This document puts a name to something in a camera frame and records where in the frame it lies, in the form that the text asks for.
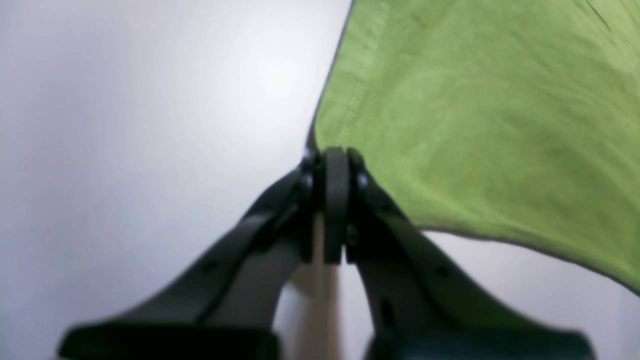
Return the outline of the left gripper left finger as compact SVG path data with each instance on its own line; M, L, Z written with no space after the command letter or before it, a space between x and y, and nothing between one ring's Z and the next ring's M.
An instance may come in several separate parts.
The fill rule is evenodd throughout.
M278 360L281 292L313 260L317 152L268 187L237 225L167 287L61 341L64 360Z

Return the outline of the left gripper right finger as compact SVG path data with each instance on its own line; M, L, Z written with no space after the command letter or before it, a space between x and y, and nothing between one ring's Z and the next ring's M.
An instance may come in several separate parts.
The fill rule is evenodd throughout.
M579 332L541 325L482 289L415 228L354 149L324 151L324 262L365 288L368 360L592 360Z

